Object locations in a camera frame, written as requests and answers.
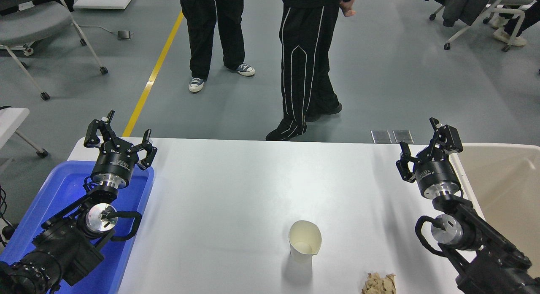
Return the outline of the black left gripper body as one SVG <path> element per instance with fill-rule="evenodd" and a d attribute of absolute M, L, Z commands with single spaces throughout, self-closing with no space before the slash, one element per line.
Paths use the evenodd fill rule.
<path fill-rule="evenodd" d="M 99 182 L 110 174 L 119 177 L 123 182 L 129 182 L 137 161 L 139 161 L 137 153 L 128 154 L 126 148 L 117 151 L 112 146 L 106 146 L 103 143 L 100 146 L 100 154 L 91 173 L 91 178 L 94 182 Z"/>

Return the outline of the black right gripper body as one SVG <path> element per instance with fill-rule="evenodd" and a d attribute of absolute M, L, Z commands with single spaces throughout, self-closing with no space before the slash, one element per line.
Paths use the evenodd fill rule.
<path fill-rule="evenodd" d="M 421 194 L 455 194 L 459 191 L 459 180 L 449 157 L 449 154 L 440 157 L 417 154 L 421 162 L 415 163 L 415 178 Z"/>

